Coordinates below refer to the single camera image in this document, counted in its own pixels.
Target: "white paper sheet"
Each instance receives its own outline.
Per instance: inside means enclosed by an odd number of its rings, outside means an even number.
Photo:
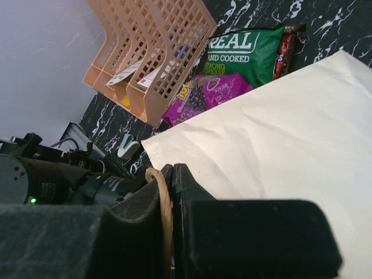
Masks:
[[[307,199],[331,224],[340,278],[371,278],[372,70],[341,51],[144,142],[217,199]]]

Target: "peach plastic file organizer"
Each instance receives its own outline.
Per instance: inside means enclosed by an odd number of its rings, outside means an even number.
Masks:
[[[88,0],[106,40],[83,82],[156,127],[217,29],[202,0]],[[107,82],[140,63],[131,76]],[[139,85],[154,75],[148,87]]]

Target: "black countertop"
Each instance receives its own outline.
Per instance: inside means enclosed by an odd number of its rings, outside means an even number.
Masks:
[[[204,0],[221,32],[232,26],[273,27],[307,24],[302,44],[297,44],[291,70],[297,70],[343,49],[372,66],[371,0]],[[198,61],[193,75],[200,73]],[[138,120],[101,94],[97,94],[85,112],[80,126],[112,159],[135,173],[150,165],[143,149],[126,162],[116,156],[125,134],[145,140],[167,129],[165,123],[153,128]]]

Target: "black foam pad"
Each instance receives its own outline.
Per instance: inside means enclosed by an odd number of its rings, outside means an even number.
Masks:
[[[307,201],[187,203],[186,278],[334,278],[342,259]]]

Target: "yellow tag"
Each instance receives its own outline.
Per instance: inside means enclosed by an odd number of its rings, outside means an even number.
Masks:
[[[130,103],[129,103],[129,98],[128,98],[128,95],[126,95],[123,99],[123,105],[126,106],[127,108],[130,107]]]

